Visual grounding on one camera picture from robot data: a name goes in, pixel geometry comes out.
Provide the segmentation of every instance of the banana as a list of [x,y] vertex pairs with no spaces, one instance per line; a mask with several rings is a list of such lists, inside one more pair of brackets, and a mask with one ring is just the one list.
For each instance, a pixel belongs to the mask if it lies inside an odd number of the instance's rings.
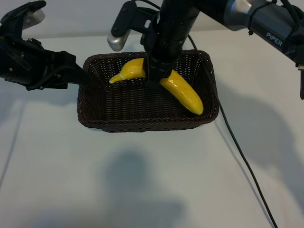
[[[146,73],[143,70],[143,58],[137,58],[127,62],[123,66],[121,72],[112,77],[109,82],[112,84],[139,77],[146,77]],[[200,97],[175,70],[172,70],[172,73],[168,78],[163,78],[160,81],[160,84],[173,94],[189,111],[197,115],[203,113],[204,107]]]
[[136,58],[127,62],[121,72],[110,79],[110,83],[124,81],[128,79],[135,79],[139,77],[146,77],[146,73],[143,70],[143,58]]

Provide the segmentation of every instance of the wicker basket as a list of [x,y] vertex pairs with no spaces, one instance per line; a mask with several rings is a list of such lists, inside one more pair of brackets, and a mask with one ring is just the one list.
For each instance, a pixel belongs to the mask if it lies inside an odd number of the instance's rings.
[[[208,69],[202,67],[197,52],[183,51],[174,69],[198,93],[204,104],[201,116],[192,114],[166,89],[151,89],[138,78],[115,84],[109,79],[118,74],[131,59],[144,57],[144,52],[96,55],[88,58],[84,70],[90,84],[81,85],[78,94],[78,118],[82,125],[106,132],[170,131],[196,128],[216,119],[219,113],[213,66],[207,53]],[[207,79],[206,70],[212,74]]]

